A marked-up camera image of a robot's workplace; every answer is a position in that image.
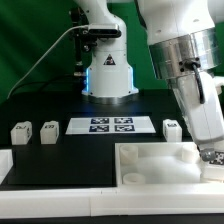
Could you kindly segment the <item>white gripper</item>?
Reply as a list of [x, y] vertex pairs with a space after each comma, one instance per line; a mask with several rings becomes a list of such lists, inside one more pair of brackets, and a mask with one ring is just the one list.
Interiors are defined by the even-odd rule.
[[204, 162], [216, 158], [214, 145], [224, 140], [224, 118], [214, 79], [207, 72], [200, 72], [205, 102], [200, 102], [198, 85], [193, 75], [175, 79], [172, 89], [188, 132], [199, 147]]

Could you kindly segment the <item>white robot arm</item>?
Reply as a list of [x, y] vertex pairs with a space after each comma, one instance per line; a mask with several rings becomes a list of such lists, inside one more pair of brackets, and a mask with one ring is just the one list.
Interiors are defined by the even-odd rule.
[[138, 93], [127, 62], [126, 25], [108, 10], [109, 2], [123, 1], [135, 3], [155, 75], [173, 89], [201, 159], [214, 160], [224, 119], [209, 70], [219, 64], [215, 25], [224, 22], [224, 0], [74, 0], [94, 40], [83, 94], [100, 103]]

